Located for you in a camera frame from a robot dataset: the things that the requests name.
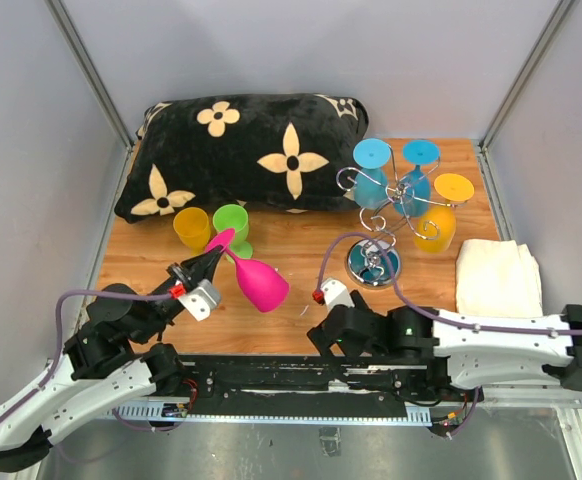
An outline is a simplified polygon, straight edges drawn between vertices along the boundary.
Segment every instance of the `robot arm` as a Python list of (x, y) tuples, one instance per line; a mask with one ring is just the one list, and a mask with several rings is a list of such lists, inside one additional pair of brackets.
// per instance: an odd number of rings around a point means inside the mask
[[(501, 382), (532, 380), (582, 391), (582, 337), (552, 335), (556, 330), (582, 329), (582, 306), (567, 305), (562, 315), (541, 318), (487, 318), (430, 309), (438, 316), (476, 325), (460, 329), (433, 322), (408, 307), (379, 315), (357, 291), (327, 279), (322, 284), (328, 315), (309, 331), (323, 357), (337, 344), (345, 357), (362, 354), (427, 364), (429, 384), (471, 390)], [(480, 327), (546, 329), (546, 335), (482, 331)]]
[[(0, 471), (14, 472), (37, 463), (67, 435), (130, 399), (168, 395), (182, 383), (184, 371), (171, 345), (157, 344), (141, 356), (131, 342), (158, 340), (185, 308), (197, 319), (220, 303), (211, 284), (221, 257), (219, 249), (171, 265), (169, 278), (152, 294), (172, 293), (160, 302), (98, 298), (87, 307), (87, 321), (65, 344), (50, 381), (42, 379), (51, 366), (0, 405), (0, 416), (32, 390), (22, 407), (0, 424)], [(123, 284), (107, 292), (134, 294)]]

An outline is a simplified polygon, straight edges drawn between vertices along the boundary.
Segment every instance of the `green cup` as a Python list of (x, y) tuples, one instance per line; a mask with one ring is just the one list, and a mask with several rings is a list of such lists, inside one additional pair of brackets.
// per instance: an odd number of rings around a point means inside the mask
[(246, 241), (249, 235), (249, 214), (240, 205), (225, 205), (213, 215), (213, 228), (220, 233), (227, 228), (235, 229), (235, 237), (229, 248), (240, 258), (251, 258), (253, 247)]

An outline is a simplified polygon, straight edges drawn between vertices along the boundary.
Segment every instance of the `cable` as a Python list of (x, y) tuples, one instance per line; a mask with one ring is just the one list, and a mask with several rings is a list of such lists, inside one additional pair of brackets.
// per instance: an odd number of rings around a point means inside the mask
[(424, 408), (436, 407), (436, 406), (440, 405), (440, 403), (442, 402), (442, 398), (440, 398), (440, 397), (438, 397), (436, 400), (434, 400), (431, 403), (423, 403), (423, 402), (420, 402), (419, 400), (413, 400), (412, 398), (406, 397), (406, 396), (401, 395), (397, 392), (394, 392), (394, 395), (398, 399), (400, 399), (404, 402), (412, 403), (413, 405), (415, 405), (417, 407), (424, 407)]
[(2, 415), (0, 415), (0, 424), (9, 418), (13, 412), (18, 410), (22, 405), (31, 400), (31, 398), (33, 398), (42, 389), (42, 387), (49, 383), (51, 377), (53, 377), (55, 374), (55, 371), (58, 368), (58, 363), (60, 362), (60, 356), (62, 355), (62, 305), (68, 298), (77, 296), (94, 296), (102, 298), (113, 298), (116, 300), (137, 300), (144, 302), (160, 302), (172, 298), (170, 293), (165, 293), (162, 295), (136, 295), (133, 293), (103, 292), (100, 290), (69, 290), (68, 292), (60, 295), (60, 298), (58, 298), (58, 301), (55, 304), (56, 339), (55, 353), (53, 354), (51, 366), (49, 367), (46, 375), (42, 378), (42, 380), (40, 380), (40, 383), (38, 383), (36, 388), (33, 388), (20, 400), (8, 408)]
[[(193, 408), (193, 404), (195, 403), (196, 399), (198, 398), (198, 384), (194, 380), (190, 379), (184, 379), (182, 383), (186, 383), (191, 387), (191, 398), (189, 399), (189, 409), (187, 411), (188, 414), (188, 412), (190, 412), (191, 409)], [(134, 425), (133, 423), (122, 418), (117, 408), (114, 408), (112, 412), (116, 420), (118, 420), (125, 427), (128, 427), (136, 432), (170, 432), (172, 430), (175, 430), (184, 423), (177, 422), (176, 425), (172, 425), (170, 427), (141, 427), (139, 425)]]
[(465, 393), (464, 394), (464, 403), (462, 404), (462, 406), (460, 408), (458, 408), (454, 412), (448, 413), (444, 417), (431, 417), (431, 421), (433, 423), (443, 423), (443, 422), (446, 422), (448, 420), (452, 420), (454, 418), (457, 418), (457, 416), (460, 415), (462, 412), (464, 412), (466, 415), (466, 409), (467, 409), (468, 402), (469, 402), (469, 399), (467, 397), (467, 394)]
[(471, 408), (469, 409), (469, 413), (467, 413), (467, 416), (464, 417), (464, 420), (462, 420), (462, 423), (460, 425), (458, 425), (458, 427), (456, 429), (447, 433), (447, 435), (449, 436), (449, 439), (457, 436), (462, 430), (464, 430), (466, 428), (467, 422), (473, 416), (473, 412), (475, 412), (475, 407), (477, 407), (477, 405), (478, 405), (478, 400), (480, 398), (481, 391), (482, 391), (482, 387), (476, 387), (473, 390), (473, 403), (471, 404)]
[(444, 323), (444, 324), (450, 325), (452, 327), (464, 328), (467, 330), (474, 330), (474, 331), (479, 330), (479, 331), (483, 331), (483, 332), (516, 333), (516, 334), (524, 334), (524, 335), (544, 335), (544, 336), (549, 334), (551, 337), (558, 336), (558, 335), (582, 336), (582, 330), (547, 330), (547, 329), (541, 329), (541, 328), (495, 327), (495, 326), (489, 326), (489, 325), (479, 325), (479, 324), (470, 324), (470, 323), (465, 323), (465, 322), (458, 322), (456, 320), (450, 320), (448, 318), (444, 318), (444, 317), (441, 317), (441, 316), (436, 315), (434, 313), (428, 312), (427, 310), (423, 309), (422, 307), (419, 307), (418, 305), (416, 305), (415, 303), (413, 303), (411, 300), (409, 300), (407, 297), (404, 296), (404, 294), (402, 293), (402, 290), (400, 290), (400, 286), (398, 285), (398, 280), (395, 278), (395, 272), (393, 270), (393, 265), (391, 264), (391, 260), (389, 259), (387, 253), (380, 246), (380, 244), (377, 242), (377, 240), (375, 240), (370, 235), (367, 235), (365, 233), (360, 233), (360, 232), (344, 233), (344, 234), (340, 235), (339, 237), (337, 237), (333, 241), (333, 243), (331, 245), (329, 245), (329, 248), (327, 248), (327, 251), (324, 254), (324, 257), (322, 258), (322, 265), (320, 265), (320, 273), (318, 274), (317, 291), (322, 290), (322, 280), (324, 278), (324, 271), (326, 270), (327, 262), (329, 260), (329, 257), (331, 256), (331, 253), (333, 252), (333, 249), (342, 240), (344, 240), (345, 238), (350, 238), (350, 237), (362, 237), (362, 238), (368, 240), (369, 242), (371, 242), (375, 246), (375, 248), (378, 250), (378, 253), (382, 256), (382, 259), (384, 260), (384, 262), (386, 263), (386, 266), (388, 267), (389, 275), (391, 277), (391, 282), (393, 285), (393, 291), (398, 296), (398, 298), (400, 300), (402, 300), (402, 302), (404, 302), (404, 304), (406, 306), (408, 306), (411, 310), (413, 310), (413, 311), (419, 313), (420, 315), (423, 315), (426, 318), (429, 318), (435, 322)]

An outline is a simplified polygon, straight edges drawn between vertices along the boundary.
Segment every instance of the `wooden table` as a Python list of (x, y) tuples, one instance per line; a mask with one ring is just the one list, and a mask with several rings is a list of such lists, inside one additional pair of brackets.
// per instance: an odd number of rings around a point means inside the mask
[[(409, 168), (401, 151), (407, 140), (387, 140), (396, 153), (399, 173)], [(458, 227), (451, 247), (442, 254), (426, 254), (416, 249), (408, 228), (398, 233), (397, 248), (402, 259), (399, 284), (405, 295), (420, 305), (455, 310), (455, 261), (462, 242), (469, 238), (497, 240), (495, 221), (480, 176), (473, 146), (469, 140), (434, 140), (442, 151), (442, 164), (433, 173), (455, 172), (475, 185), (475, 196), (456, 210)], [(222, 260), (214, 285), (222, 294), (218, 310), (197, 322), (184, 312), (168, 327), (163, 342), (172, 343), (183, 353), (280, 353), (315, 354), (306, 332), (320, 323), (326, 309), (313, 302), (311, 293), (322, 256), (329, 244), (345, 232), (364, 229), (358, 211), (348, 213), (307, 212), (302, 214), (250, 212), (249, 241), (254, 258), (269, 263), (291, 284), (289, 296), (281, 307), (269, 314), (259, 313), (242, 295), (235, 280), (233, 265)], [(394, 211), (387, 219), (397, 221)], [(173, 216), (150, 218), (128, 225), (115, 219), (107, 252), (100, 271), (98, 287), (126, 283), (138, 293), (148, 293), (162, 283), (166, 267), (191, 254), (173, 232)], [(336, 248), (325, 277), (334, 277), (350, 289), (357, 288), (345, 272), (345, 255), (355, 239), (346, 239)], [(361, 290), (367, 303), (378, 312), (400, 306), (391, 288)], [(145, 351), (150, 345), (137, 346)]]

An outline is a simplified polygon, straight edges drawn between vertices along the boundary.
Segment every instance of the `black cushion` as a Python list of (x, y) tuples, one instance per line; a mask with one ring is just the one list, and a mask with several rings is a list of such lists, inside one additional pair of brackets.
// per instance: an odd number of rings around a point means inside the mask
[(158, 103), (115, 213), (133, 223), (190, 206), (252, 202), (354, 210), (335, 176), (368, 126), (362, 104), (326, 95), (225, 95)]

